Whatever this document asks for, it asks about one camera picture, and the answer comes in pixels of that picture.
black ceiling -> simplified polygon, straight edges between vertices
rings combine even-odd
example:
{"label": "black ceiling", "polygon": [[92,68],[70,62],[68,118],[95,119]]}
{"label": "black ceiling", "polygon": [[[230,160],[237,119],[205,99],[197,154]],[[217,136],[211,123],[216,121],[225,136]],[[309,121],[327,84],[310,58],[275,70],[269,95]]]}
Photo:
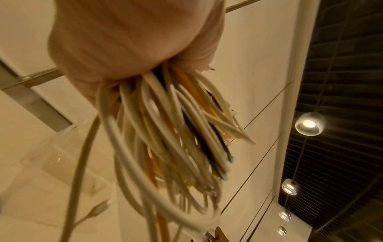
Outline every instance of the black ceiling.
{"label": "black ceiling", "polygon": [[282,181],[294,178],[300,191],[287,199],[281,190],[278,202],[314,229],[344,211],[319,231],[326,235],[383,189],[383,0],[322,0],[294,123],[314,111],[326,128],[307,137],[292,127]]}

hand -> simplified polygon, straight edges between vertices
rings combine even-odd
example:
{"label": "hand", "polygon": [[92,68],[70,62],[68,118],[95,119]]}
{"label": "hand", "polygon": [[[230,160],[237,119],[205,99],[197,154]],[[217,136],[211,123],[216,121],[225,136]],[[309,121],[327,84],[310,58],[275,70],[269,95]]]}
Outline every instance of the hand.
{"label": "hand", "polygon": [[49,53],[92,103],[101,81],[165,60],[205,69],[223,31],[223,0],[56,0]]}

ceiling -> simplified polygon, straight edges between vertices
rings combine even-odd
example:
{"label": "ceiling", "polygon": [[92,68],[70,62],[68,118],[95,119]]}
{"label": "ceiling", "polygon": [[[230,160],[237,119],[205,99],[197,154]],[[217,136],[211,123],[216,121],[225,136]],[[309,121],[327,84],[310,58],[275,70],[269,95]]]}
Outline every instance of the ceiling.
{"label": "ceiling", "polygon": [[[381,0],[322,0],[318,11],[293,123],[317,111],[327,124],[314,137],[292,127],[282,181],[294,178],[300,191],[287,197],[281,190],[278,198],[318,234],[347,232],[352,224],[356,230],[366,207],[383,215],[371,205],[383,201],[382,23]],[[378,224],[376,241],[383,241]]]}

bundle of cables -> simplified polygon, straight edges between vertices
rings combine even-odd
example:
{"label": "bundle of cables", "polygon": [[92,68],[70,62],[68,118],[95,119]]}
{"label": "bundle of cables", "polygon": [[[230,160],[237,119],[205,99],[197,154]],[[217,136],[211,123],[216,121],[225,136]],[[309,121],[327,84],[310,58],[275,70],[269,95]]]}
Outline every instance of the bundle of cables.
{"label": "bundle of cables", "polygon": [[[111,111],[116,101],[121,102],[117,118]],[[73,179],[61,242],[68,241],[74,229],[82,176],[99,119],[115,152],[118,184],[134,210],[146,218],[151,242],[159,237],[162,242],[171,240],[169,222],[179,225],[172,241],[177,241],[182,228],[206,232],[217,225],[221,184],[233,161],[227,141],[254,142],[206,77],[165,62],[128,81],[102,83],[97,108],[99,116],[85,140]],[[140,198],[133,196],[124,170],[139,189]],[[160,194],[159,184],[167,197]],[[203,205],[191,194],[192,187],[201,193]],[[208,199],[213,215],[192,218],[191,207],[207,214]]]}

slatted ceiling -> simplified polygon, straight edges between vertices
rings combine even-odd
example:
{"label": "slatted ceiling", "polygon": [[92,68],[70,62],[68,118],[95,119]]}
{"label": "slatted ceiling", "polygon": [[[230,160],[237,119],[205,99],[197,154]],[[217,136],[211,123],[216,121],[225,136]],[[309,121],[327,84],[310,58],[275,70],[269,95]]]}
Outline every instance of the slatted ceiling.
{"label": "slatted ceiling", "polygon": [[[292,127],[282,181],[297,171],[300,191],[287,198],[281,190],[278,199],[314,229],[383,172],[382,22],[380,0],[322,0],[318,11],[293,123],[318,108],[327,124],[315,137],[301,135]],[[344,226],[382,191],[383,181],[379,181],[320,233],[327,235]]]}

